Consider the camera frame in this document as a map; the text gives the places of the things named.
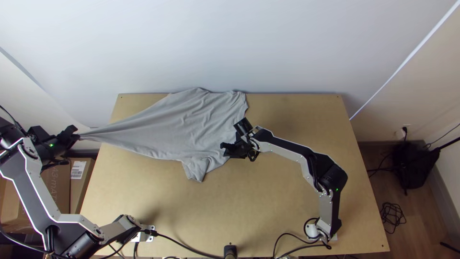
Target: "white backdrop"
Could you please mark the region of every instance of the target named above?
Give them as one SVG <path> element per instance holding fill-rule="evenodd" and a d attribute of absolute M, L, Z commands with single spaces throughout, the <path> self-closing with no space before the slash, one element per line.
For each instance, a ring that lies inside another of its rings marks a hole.
<path fill-rule="evenodd" d="M 74 118 L 118 93 L 345 94 L 352 115 L 454 0 L 2 0 L 0 47 Z"/>

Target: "baseboard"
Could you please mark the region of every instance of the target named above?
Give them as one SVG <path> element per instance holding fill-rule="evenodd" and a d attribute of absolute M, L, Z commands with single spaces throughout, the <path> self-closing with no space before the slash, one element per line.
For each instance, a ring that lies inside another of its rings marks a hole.
<path fill-rule="evenodd" d="M 439 212 L 444 220 L 450 239 L 458 242 L 460 240 L 460 217 L 436 165 L 433 167 L 433 170 L 431 170 L 431 173 L 428 176 L 428 183 L 431 187 L 431 191 L 433 192 L 433 196 L 435 197 Z"/>

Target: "black bag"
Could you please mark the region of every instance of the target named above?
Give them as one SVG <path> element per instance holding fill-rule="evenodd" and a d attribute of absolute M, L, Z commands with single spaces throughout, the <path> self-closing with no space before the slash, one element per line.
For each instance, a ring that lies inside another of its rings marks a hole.
<path fill-rule="evenodd" d="M 423 186 L 428 174 L 439 158 L 440 149 L 423 150 L 410 142 L 404 142 L 393 151 L 393 168 L 401 187 L 407 195 L 407 189 Z"/>

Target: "cardboard box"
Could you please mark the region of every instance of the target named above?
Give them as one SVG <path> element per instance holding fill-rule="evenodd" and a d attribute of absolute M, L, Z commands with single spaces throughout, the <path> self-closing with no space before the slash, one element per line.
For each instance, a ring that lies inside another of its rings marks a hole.
<path fill-rule="evenodd" d="M 69 213 L 70 165 L 57 165 L 43 171 L 41 176 L 60 212 L 63 214 Z M 33 233 L 34 230 L 30 224 L 29 217 L 12 181 L 6 181 L 3 196 L 0 221 L 8 225 L 5 230 L 10 233 Z"/>
<path fill-rule="evenodd" d="M 70 177 L 71 214 L 80 213 L 95 162 L 92 158 L 70 158 L 70 163 L 72 164 Z"/>

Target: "wooden floor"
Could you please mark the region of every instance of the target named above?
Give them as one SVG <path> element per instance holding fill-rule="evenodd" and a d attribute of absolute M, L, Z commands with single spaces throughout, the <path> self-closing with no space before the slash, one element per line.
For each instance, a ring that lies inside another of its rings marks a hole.
<path fill-rule="evenodd" d="M 374 169 L 391 150 L 391 146 L 360 145 L 360 150 L 366 168 Z M 382 167 L 390 165 L 391 161 L 388 159 Z M 380 171 L 370 178 L 370 182 L 379 208 L 384 202 L 399 204 L 407 223 L 398 226 L 394 234 L 387 234 L 390 252 L 353 256 L 359 259 L 460 259 L 460 254 L 439 244 L 441 241 L 450 243 L 450 240 L 428 183 L 421 188 L 409 190 L 408 196 L 405 196 L 397 178 L 390 172 Z M 392 228 L 390 225 L 384 226 L 389 230 Z M 314 258 L 350 259 L 352 257 L 337 255 Z"/>

